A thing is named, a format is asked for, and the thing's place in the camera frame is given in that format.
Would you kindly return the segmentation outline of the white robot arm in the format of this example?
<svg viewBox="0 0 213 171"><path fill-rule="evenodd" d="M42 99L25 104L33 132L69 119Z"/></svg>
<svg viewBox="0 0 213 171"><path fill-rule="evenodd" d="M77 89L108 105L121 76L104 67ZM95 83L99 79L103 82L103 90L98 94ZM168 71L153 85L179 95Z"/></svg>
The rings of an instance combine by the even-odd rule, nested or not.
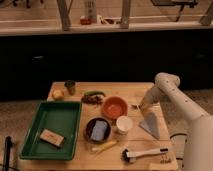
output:
<svg viewBox="0 0 213 171"><path fill-rule="evenodd" d="M213 115L183 93L179 85L177 75L158 73L140 102L140 110L146 111L166 95L188 123L182 171L213 171Z"/></svg>

